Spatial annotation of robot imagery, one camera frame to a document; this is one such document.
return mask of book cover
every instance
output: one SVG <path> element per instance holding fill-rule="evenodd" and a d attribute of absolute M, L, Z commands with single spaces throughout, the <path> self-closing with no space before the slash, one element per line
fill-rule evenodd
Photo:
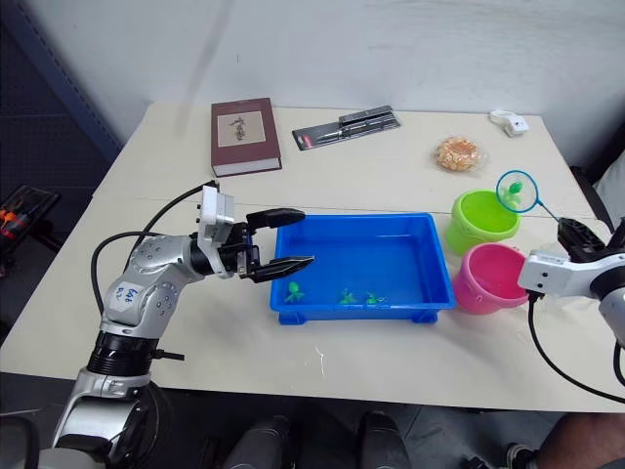
<path fill-rule="evenodd" d="M 212 105 L 211 164 L 217 177 L 282 168 L 269 98 Z"/>

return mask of handwritten label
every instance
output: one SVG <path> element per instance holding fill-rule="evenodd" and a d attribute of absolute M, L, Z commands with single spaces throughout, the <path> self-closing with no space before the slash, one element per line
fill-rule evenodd
<path fill-rule="evenodd" d="M 126 311 L 139 301 L 143 289 L 142 286 L 129 281 L 120 282 L 108 301 L 108 307 L 119 312 Z"/>

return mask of green plastic cup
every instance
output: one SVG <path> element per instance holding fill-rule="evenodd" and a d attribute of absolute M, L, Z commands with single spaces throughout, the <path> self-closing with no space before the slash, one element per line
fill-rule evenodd
<path fill-rule="evenodd" d="M 514 236 L 521 217 L 504 207 L 494 191 L 465 192 L 451 209 L 451 225 L 445 232 L 447 245 L 462 256 L 473 246 Z"/>

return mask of blue plastic tray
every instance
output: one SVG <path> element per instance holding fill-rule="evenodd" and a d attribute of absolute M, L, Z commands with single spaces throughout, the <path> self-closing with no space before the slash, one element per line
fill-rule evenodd
<path fill-rule="evenodd" d="M 437 229 L 428 213 L 307 215 L 277 232 L 275 257 L 314 255 L 305 269 L 271 285 L 282 324 L 307 320 L 436 322 L 455 305 Z M 287 301 L 297 282 L 300 299 Z M 345 293 L 353 304 L 341 304 Z M 377 299 L 367 304 L 368 294 Z"/>

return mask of white wall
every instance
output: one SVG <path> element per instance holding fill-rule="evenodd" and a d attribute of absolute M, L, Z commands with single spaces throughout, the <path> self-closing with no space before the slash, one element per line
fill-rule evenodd
<path fill-rule="evenodd" d="M 569 163 L 625 114 L 623 0 L 28 0 L 125 141 L 148 103 L 539 113 Z"/>

